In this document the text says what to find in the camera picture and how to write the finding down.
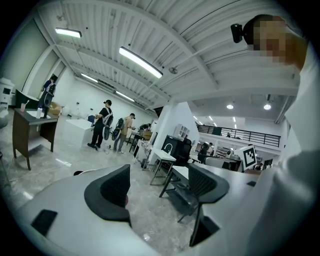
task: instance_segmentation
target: ceiling lamp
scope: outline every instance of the ceiling lamp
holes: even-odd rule
[[[158,69],[156,69],[154,66],[152,66],[149,62],[141,58],[140,56],[136,55],[132,51],[120,47],[119,53],[128,59],[132,60],[133,62],[137,63],[141,67],[143,67],[145,70],[149,71],[151,74],[153,74],[156,78],[161,78],[163,76],[163,73],[161,73]]]
[[[81,38],[82,37],[82,34],[80,31],[67,29],[67,28],[56,27],[55,32],[60,35],[70,36],[70,37],[74,37],[74,38]]]
[[[271,109],[271,105],[269,103],[265,104],[263,107],[265,110]]]
[[[96,80],[96,79],[94,79],[94,78],[92,78],[92,77],[90,77],[90,76],[88,76],[88,75],[86,75],[86,74],[84,74],[84,73],[81,73],[81,76],[83,76],[83,77],[85,77],[85,78],[88,78],[88,79],[90,79],[90,80],[98,83],[98,80]]]
[[[117,94],[121,95],[122,97],[124,97],[124,98],[128,99],[129,101],[135,102],[135,100],[134,100],[134,99],[132,99],[132,98],[130,98],[130,97],[128,97],[128,96],[126,96],[126,95],[122,94],[121,92],[118,92],[117,90],[116,90],[115,92],[116,92]]]

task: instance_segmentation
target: black railing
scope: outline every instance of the black railing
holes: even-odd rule
[[[224,127],[215,127],[211,125],[198,125],[198,131],[200,133],[212,134],[218,136],[224,136],[228,138],[261,143],[264,145],[279,147],[281,136],[249,131],[249,130],[239,130],[239,129],[230,129]]]

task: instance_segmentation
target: gray floor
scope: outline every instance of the gray floor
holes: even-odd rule
[[[41,145],[32,151],[30,157],[31,171],[27,168],[26,159],[17,153],[13,159],[12,123],[13,110],[9,111],[9,124],[0,129],[0,151],[3,153],[3,163],[9,178],[10,186],[6,182],[2,166],[0,167],[0,187],[3,198],[12,211],[31,200],[38,192],[53,182],[72,176],[75,171],[100,169],[114,165],[131,165],[131,187],[128,193],[133,230],[163,255],[185,250],[189,246],[195,218],[186,216],[181,223],[177,223],[180,213],[175,209],[165,193],[159,194],[162,186],[149,185],[152,178],[150,171],[143,171],[139,163],[129,153],[130,144],[124,144],[125,154],[109,151],[97,152],[93,148],[75,148],[62,140],[66,117],[58,120],[54,152],[50,151],[50,144]],[[111,142],[103,142],[106,148]]]

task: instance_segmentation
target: jeans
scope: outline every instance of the jeans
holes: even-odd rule
[[[95,125],[95,126],[94,126],[93,136],[92,136],[92,142],[91,142],[92,145],[95,145],[96,142],[97,142],[97,140],[98,140],[97,145],[98,145],[98,146],[101,145],[102,140],[103,140],[103,138],[104,138],[103,131],[104,131],[104,125],[103,125],[103,124],[99,124],[99,123],[98,123],[98,125]]]
[[[118,149],[118,151],[121,151],[121,148],[122,148],[122,146],[123,146],[123,144],[124,144],[124,142],[125,142],[125,140],[126,140],[126,137],[127,137],[127,135],[125,135],[125,134],[120,134],[119,138],[114,141],[114,145],[113,145],[113,150],[114,150],[114,151],[117,150],[117,144],[118,144],[118,141],[119,141],[119,140],[120,140],[120,144],[119,144],[119,149]]]

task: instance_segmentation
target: man in tan jacket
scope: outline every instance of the man in tan jacket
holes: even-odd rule
[[[131,113],[128,117],[124,118],[124,128],[121,130],[120,132],[120,137],[118,139],[116,139],[114,141],[114,145],[113,145],[113,151],[116,152],[117,151],[117,144],[118,141],[120,140],[120,144],[119,144],[119,148],[118,148],[118,153],[123,154],[123,152],[121,151],[121,148],[126,140],[127,137],[127,133],[128,133],[128,129],[131,128],[132,129],[132,119],[135,118],[135,114]]]

